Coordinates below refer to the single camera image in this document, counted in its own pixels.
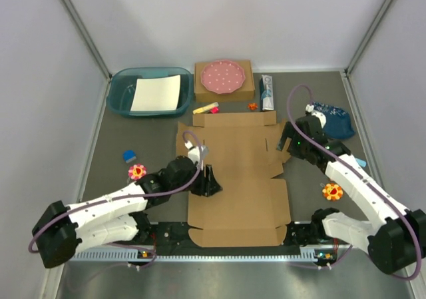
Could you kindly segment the brown cardboard box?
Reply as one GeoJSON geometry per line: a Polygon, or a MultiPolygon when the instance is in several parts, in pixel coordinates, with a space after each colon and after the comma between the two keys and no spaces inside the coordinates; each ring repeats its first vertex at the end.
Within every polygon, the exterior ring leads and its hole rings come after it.
{"type": "Polygon", "coordinates": [[[237,62],[246,74],[246,80],[242,87],[230,94],[217,95],[216,93],[207,91],[201,84],[200,75],[202,69],[210,62],[197,62],[194,66],[194,94],[195,99],[199,103],[207,102],[234,102],[234,101],[249,101],[254,98],[255,85],[250,60],[240,60],[237,62]]]}
{"type": "Polygon", "coordinates": [[[280,178],[288,152],[276,146],[284,128],[275,111],[194,115],[178,123],[176,154],[186,155],[183,132],[208,147],[222,187],[213,196],[188,196],[189,237],[198,246],[278,246],[291,221],[286,181],[280,178]]]}

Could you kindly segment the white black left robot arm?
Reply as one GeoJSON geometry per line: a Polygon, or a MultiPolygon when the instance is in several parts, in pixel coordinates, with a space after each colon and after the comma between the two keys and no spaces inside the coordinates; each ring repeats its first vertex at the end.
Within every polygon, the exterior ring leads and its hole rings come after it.
{"type": "Polygon", "coordinates": [[[93,247],[130,240],[141,244],[151,234],[145,210],[182,191],[209,197],[221,190],[212,165],[178,156],[158,172],[102,197],[70,205],[51,203],[32,229],[29,251],[39,254],[50,269],[93,247]]]}

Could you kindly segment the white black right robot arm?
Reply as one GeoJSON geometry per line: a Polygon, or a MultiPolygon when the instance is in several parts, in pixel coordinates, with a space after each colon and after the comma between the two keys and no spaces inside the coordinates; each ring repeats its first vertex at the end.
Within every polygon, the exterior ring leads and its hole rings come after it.
{"type": "Polygon", "coordinates": [[[310,227],[315,241],[342,240],[366,253],[385,274],[411,264],[419,273],[425,257],[425,213],[409,210],[385,192],[341,141],[326,137],[319,117],[307,114],[286,122],[277,149],[318,167],[366,217],[356,220],[336,208],[319,209],[310,227]]]}

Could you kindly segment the white blue toothpaste box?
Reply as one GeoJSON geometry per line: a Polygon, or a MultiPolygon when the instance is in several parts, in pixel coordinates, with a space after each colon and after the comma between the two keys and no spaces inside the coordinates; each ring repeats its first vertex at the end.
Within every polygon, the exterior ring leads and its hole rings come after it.
{"type": "Polygon", "coordinates": [[[274,88],[271,75],[262,75],[260,79],[260,106],[262,111],[274,110],[274,88]]]}

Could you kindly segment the closed brown cardboard box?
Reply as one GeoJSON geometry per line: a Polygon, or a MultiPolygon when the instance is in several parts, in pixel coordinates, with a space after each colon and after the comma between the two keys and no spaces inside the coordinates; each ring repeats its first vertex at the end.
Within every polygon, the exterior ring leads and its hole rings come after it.
{"type": "Polygon", "coordinates": [[[246,74],[246,80],[242,87],[230,94],[217,95],[216,93],[207,91],[201,84],[200,75],[202,69],[210,62],[197,62],[194,66],[194,94],[195,99],[199,103],[207,102],[234,102],[234,101],[249,101],[254,98],[255,85],[250,60],[240,60],[237,62],[246,74]]]}

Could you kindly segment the small orange candy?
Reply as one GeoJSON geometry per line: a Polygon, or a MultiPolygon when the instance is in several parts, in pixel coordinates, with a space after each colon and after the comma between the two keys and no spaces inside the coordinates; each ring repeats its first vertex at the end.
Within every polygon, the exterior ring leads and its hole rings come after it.
{"type": "Polygon", "coordinates": [[[257,105],[256,103],[249,103],[249,104],[248,104],[248,108],[249,108],[251,111],[255,111],[255,110],[258,108],[258,105],[257,105]]]}

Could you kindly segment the orange plush flower toy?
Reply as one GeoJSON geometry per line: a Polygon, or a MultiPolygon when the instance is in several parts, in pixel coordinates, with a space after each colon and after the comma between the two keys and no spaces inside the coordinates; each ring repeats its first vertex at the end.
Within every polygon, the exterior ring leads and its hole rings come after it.
{"type": "Polygon", "coordinates": [[[336,183],[329,183],[323,187],[322,194],[328,201],[337,201],[342,198],[343,189],[336,183]]]}

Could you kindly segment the yellow highlighter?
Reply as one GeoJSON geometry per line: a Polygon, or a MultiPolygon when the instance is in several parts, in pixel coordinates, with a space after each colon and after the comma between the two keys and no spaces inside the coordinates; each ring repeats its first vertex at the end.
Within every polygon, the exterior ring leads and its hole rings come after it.
{"type": "Polygon", "coordinates": [[[192,111],[192,114],[193,115],[196,115],[196,114],[200,114],[200,113],[205,113],[205,112],[208,112],[208,111],[211,111],[212,109],[215,109],[215,108],[217,108],[218,107],[218,102],[214,102],[214,103],[211,103],[211,104],[208,104],[208,105],[205,105],[205,106],[203,106],[203,107],[199,107],[199,108],[197,108],[197,109],[194,109],[193,111],[192,111]]]}

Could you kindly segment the pink plush flower toy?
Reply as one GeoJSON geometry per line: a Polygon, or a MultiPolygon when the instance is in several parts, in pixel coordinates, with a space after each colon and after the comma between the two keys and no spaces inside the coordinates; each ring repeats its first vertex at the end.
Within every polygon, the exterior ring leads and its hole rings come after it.
{"type": "Polygon", "coordinates": [[[128,177],[133,181],[141,179],[146,174],[146,167],[143,164],[134,164],[128,170],[128,177]]]}

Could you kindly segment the light blue pen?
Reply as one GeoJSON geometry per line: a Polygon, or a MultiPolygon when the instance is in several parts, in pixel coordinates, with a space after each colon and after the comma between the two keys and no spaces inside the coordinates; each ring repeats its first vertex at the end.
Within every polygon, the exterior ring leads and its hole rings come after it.
{"type": "Polygon", "coordinates": [[[362,168],[365,168],[367,166],[367,163],[365,160],[359,159],[359,158],[355,158],[355,160],[357,161],[358,165],[362,168]]]}

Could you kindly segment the pink dotted plate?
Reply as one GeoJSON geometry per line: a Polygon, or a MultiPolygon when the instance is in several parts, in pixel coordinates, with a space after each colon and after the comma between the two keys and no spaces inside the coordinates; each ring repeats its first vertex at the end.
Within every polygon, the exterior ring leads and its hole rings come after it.
{"type": "Polygon", "coordinates": [[[233,93],[246,80],[244,69],[235,61],[218,60],[208,63],[200,75],[201,84],[217,95],[233,93]]]}

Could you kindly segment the blue eraser block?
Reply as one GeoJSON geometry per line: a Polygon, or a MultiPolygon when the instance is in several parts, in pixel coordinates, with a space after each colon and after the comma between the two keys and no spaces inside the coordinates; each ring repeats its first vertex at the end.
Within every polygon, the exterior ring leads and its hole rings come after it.
{"type": "Polygon", "coordinates": [[[136,159],[136,154],[133,150],[126,150],[122,154],[125,163],[130,163],[136,159]]]}

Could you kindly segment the white paper sheet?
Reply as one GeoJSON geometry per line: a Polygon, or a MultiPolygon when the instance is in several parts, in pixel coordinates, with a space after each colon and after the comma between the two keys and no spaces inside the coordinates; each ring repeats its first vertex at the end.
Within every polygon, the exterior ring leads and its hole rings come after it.
{"type": "Polygon", "coordinates": [[[156,79],[138,79],[131,112],[173,111],[178,106],[180,75],[156,79]]]}

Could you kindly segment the teal plastic bin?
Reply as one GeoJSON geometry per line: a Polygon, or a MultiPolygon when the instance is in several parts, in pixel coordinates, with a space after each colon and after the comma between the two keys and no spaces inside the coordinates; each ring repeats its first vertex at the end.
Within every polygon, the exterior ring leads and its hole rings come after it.
{"type": "Polygon", "coordinates": [[[124,117],[174,117],[186,112],[194,95],[192,74],[180,67],[141,67],[119,71],[111,80],[106,105],[110,111],[124,117]],[[180,75],[180,95],[178,106],[173,111],[131,112],[136,81],[180,75]]]}

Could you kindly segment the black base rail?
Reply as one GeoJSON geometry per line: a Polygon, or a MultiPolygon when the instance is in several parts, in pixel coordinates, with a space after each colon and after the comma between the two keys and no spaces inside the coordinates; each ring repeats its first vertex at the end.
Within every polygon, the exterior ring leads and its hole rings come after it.
{"type": "Polygon", "coordinates": [[[298,252],[299,248],[307,245],[332,245],[332,238],[316,239],[308,223],[291,222],[287,225],[285,238],[277,246],[232,246],[232,247],[202,247],[195,244],[189,236],[190,227],[185,222],[161,222],[154,224],[149,234],[144,238],[136,235],[133,240],[118,241],[118,244],[128,246],[153,246],[157,253],[164,256],[177,254],[287,254],[298,252]]]}

